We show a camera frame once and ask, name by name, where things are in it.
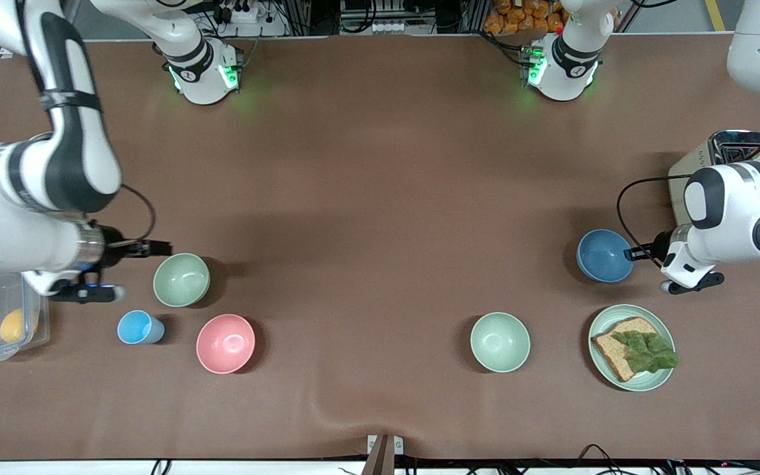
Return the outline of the orange snack pack pile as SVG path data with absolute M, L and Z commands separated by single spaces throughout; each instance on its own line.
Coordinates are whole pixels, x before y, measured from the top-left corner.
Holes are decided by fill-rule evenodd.
M 560 33 L 569 17 L 559 0 L 491 0 L 483 30 L 492 35 L 530 29 Z

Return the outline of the blue bowl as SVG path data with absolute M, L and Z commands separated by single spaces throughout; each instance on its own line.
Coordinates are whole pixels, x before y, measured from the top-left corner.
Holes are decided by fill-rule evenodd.
M 575 253 L 579 270 L 595 282 L 613 284 L 630 276 L 629 243 L 615 231 L 597 229 L 580 238 Z

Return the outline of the yellow lemon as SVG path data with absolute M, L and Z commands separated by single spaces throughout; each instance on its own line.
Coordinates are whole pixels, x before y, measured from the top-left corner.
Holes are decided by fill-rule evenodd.
M 0 338 L 7 344 L 30 342 L 39 327 L 39 313 L 25 313 L 23 309 L 12 310 L 0 324 Z

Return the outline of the brown bread slice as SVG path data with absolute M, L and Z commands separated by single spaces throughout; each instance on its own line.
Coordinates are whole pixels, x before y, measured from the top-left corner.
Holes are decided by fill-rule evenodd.
M 624 319 L 624 321 L 620 321 L 615 325 L 612 325 L 608 331 L 598 334 L 598 336 L 592 337 L 594 347 L 603 355 L 604 360 L 606 360 L 606 363 L 610 365 L 610 369 L 614 371 L 616 379 L 618 379 L 620 382 L 628 382 L 634 376 L 636 376 L 636 373 L 627 363 L 627 359 L 625 359 L 628 346 L 624 343 L 619 342 L 614 337 L 614 334 L 616 332 L 627 331 L 637 331 L 639 333 L 651 334 L 658 333 L 656 328 L 653 327 L 651 323 L 646 321 L 644 318 L 631 317 L 629 319 Z

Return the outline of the pale mint green bowl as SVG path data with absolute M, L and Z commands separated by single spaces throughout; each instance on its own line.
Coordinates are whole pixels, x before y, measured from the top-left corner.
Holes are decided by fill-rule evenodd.
M 470 348 L 484 369 L 510 373 L 522 367 L 530 357 L 530 332 L 510 313 L 486 313 L 473 325 Z

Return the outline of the pink bowl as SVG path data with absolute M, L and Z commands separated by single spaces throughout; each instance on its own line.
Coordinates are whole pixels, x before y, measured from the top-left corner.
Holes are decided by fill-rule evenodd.
M 196 341 L 199 363 L 214 375 L 240 370 L 255 352 L 256 334 L 240 315 L 218 315 L 203 325 Z

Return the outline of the beige chrome toaster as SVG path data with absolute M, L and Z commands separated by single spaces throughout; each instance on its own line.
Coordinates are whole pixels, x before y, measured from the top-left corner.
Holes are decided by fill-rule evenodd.
M 691 175 L 693 172 L 719 164 L 730 164 L 754 159 L 760 153 L 760 132 L 747 130 L 724 130 L 713 133 L 705 142 L 678 160 L 668 172 L 673 175 Z M 680 178 L 668 183 L 670 202 L 676 225 L 690 222 L 684 205 L 687 181 Z

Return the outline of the pale green plate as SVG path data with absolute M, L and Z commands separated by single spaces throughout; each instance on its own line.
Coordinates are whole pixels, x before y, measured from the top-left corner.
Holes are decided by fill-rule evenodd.
M 595 343 L 595 337 L 603 336 L 614 330 L 615 327 L 632 318 L 644 319 L 660 337 L 676 348 L 672 334 L 667 326 L 652 312 L 637 305 L 617 304 L 600 310 L 591 321 L 588 330 L 588 352 L 595 369 L 603 378 L 621 390 L 633 392 L 651 391 L 664 384 L 672 375 L 672 369 L 660 369 L 654 373 L 643 371 L 636 373 L 629 381 L 621 381 L 614 367 L 609 364 L 604 352 Z

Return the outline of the metal table edge bracket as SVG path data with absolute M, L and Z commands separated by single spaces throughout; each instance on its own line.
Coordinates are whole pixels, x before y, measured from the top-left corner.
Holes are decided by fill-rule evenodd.
M 369 454 L 361 475 L 395 475 L 395 457 L 404 454 L 404 439 L 397 435 L 370 435 Z

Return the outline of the white power strip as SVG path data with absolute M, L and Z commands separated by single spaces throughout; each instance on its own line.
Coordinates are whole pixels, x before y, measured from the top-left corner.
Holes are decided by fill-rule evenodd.
M 214 0 L 211 17 L 223 37 L 275 37 L 289 33 L 286 17 L 274 0 Z
M 357 36 L 388 36 L 408 35 L 425 36 L 435 35 L 437 26 L 434 18 L 376 18 L 370 25 L 365 26 L 362 19 L 346 18 L 340 25 L 340 35 Z

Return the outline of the green lettuce leaf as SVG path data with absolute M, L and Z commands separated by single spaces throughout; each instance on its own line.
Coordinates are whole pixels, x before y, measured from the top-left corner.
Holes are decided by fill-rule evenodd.
M 675 369 L 680 363 L 679 355 L 658 333 L 614 332 L 612 338 L 625 346 L 624 359 L 633 373 Z

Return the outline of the sage green bowl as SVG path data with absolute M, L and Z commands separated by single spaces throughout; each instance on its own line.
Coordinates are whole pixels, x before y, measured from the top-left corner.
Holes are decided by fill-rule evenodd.
M 159 265 L 152 279 L 152 290 L 160 303 L 177 309 L 202 300 L 210 282 L 204 259 L 192 253 L 179 253 Z

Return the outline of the light blue cup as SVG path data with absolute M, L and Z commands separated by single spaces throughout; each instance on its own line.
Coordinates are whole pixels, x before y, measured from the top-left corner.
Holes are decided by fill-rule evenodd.
M 122 316 L 117 325 L 117 337 L 125 344 L 154 344 L 165 334 L 165 325 L 142 310 L 133 310 Z

